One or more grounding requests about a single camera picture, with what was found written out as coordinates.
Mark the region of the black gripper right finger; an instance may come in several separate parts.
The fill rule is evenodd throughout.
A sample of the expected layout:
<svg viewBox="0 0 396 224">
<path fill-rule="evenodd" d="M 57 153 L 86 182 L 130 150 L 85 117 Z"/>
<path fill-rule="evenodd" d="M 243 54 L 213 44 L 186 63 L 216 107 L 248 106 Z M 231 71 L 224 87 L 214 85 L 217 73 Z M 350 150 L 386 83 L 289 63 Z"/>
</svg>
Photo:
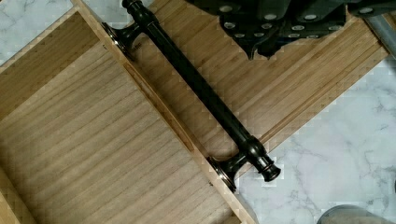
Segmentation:
<svg viewBox="0 0 396 224">
<path fill-rule="evenodd" d="M 276 31 L 258 46 L 258 53 L 271 58 L 283 46 L 300 38 L 321 38 L 340 30 L 346 23 L 345 5 L 290 7 Z"/>
</svg>

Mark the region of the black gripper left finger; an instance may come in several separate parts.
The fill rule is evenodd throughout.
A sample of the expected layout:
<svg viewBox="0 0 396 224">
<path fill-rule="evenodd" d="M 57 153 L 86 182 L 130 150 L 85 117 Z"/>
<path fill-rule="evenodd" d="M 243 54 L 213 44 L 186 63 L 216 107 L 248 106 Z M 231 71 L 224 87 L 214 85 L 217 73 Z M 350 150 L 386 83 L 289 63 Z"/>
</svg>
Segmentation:
<svg viewBox="0 0 396 224">
<path fill-rule="evenodd" d="M 246 53 L 271 58 L 279 49 L 280 6 L 219 6 L 221 28 Z"/>
</svg>

